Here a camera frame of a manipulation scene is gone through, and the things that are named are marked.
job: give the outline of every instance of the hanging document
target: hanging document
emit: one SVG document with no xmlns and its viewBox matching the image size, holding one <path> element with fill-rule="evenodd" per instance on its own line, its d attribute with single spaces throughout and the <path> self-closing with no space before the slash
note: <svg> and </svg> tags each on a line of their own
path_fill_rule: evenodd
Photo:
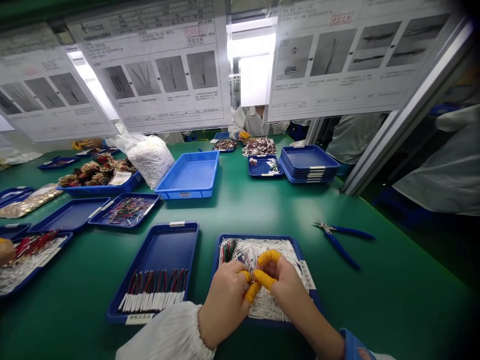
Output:
<svg viewBox="0 0 480 360">
<path fill-rule="evenodd" d="M 440 0 L 281 5 L 267 121 L 402 109 L 458 23 Z"/>
<path fill-rule="evenodd" d="M 45 23 L 0 34 L 0 111 L 34 142 L 118 135 Z"/>
<path fill-rule="evenodd" d="M 130 132 L 231 125 L 224 0 L 155 1 L 67 23 Z"/>
</svg>

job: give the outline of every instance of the stack of blue trays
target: stack of blue trays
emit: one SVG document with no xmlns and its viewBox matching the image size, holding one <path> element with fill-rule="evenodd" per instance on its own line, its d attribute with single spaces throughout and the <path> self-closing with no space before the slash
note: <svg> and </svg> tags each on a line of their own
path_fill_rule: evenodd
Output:
<svg viewBox="0 0 480 360">
<path fill-rule="evenodd" d="M 329 183 L 340 168 L 340 164 L 317 145 L 286 146 L 278 162 L 294 184 Z"/>
</svg>

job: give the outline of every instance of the white plastic bag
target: white plastic bag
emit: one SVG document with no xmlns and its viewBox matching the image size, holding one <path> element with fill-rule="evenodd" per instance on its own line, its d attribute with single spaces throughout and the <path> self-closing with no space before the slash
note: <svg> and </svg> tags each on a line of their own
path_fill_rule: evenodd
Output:
<svg viewBox="0 0 480 360">
<path fill-rule="evenodd" d="M 155 135 L 124 132 L 113 139 L 107 139 L 107 144 L 119 148 L 126 154 L 152 190 L 175 162 L 165 141 Z"/>
</svg>

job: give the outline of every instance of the blue-handled pliers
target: blue-handled pliers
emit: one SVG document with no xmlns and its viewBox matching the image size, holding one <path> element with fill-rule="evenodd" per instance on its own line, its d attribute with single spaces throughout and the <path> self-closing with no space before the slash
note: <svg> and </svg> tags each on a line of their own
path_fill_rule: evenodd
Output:
<svg viewBox="0 0 480 360">
<path fill-rule="evenodd" d="M 344 247 L 340 244 L 340 242 L 337 240 L 337 238 L 332 234 L 332 230 L 339 231 L 341 233 L 345 234 L 350 234 L 350 235 L 357 235 L 359 237 L 365 238 L 365 239 L 370 239 L 370 240 L 375 240 L 376 237 L 373 235 L 370 235 L 369 233 L 363 232 L 363 231 L 358 231 L 355 229 L 347 228 L 347 227 L 340 227 L 340 226 L 331 226 L 327 225 L 324 222 L 320 221 L 315 221 L 315 225 L 319 227 L 320 229 L 323 229 L 325 231 L 325 236 L 330 239 L 332 242 L 333 246 L 338 250 L 338 252 L 343 256 L 343 258 L 349 263 L 355 270 L 360 270 L 360 265 L 357 264 L 355 260 L 353 260 L 349 253 L 345 251 Z"/>
</svg>

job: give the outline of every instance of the green table surface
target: green table surface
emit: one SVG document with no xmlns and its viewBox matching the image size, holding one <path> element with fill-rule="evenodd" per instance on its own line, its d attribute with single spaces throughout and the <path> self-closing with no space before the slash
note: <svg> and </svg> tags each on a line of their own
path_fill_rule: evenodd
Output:
<svg viewBox="0 0 480 360">
<path fill-rule="evenodd" d="M 292 142 L 286 135 L 273 138 L 278 156 Z M 168 147 L 175 159 L 212 149 L 206 141 Z M 88 159 L 58 170 L 37 166 L 75 152 L 54 151 L 0 172 L 0 190 L 55 183 Z M 341 194 L 341 185 L 338 179 L 322 185 L 295 185 L 285 177 L 253 179 L 239 148 L 221 153 L 211 198 L 164 201 L 129 233 L 88 226 L 24 289 L 1 299 L 0 359 L 113 359 L 140 329 L 106 321 L 138 249 L 152 225 L 188 220 L 200 223 L 189 301 L 198 304 L 207 297 L 219 234 L 290 236 L 300 244 L 323 314 L 334 327 L 349 329 L 373 351 L 397 360 L 447 359 L 470 326 L 475 294 L 362 198 Z M 152 191 L 144 184 L 135 192 Z M 64 193 L 21 219 L 0 219 L 0 225 L 36 224 L 69 200 Z M 337 236 L 360 272 L 312 226 L 316 219 L 377 237 L 368 242 Z M 295 330 L 242 324 L 218 347 L 216 359 L 245 356 L 311 359 L 314 354 Z"/>
</svg>

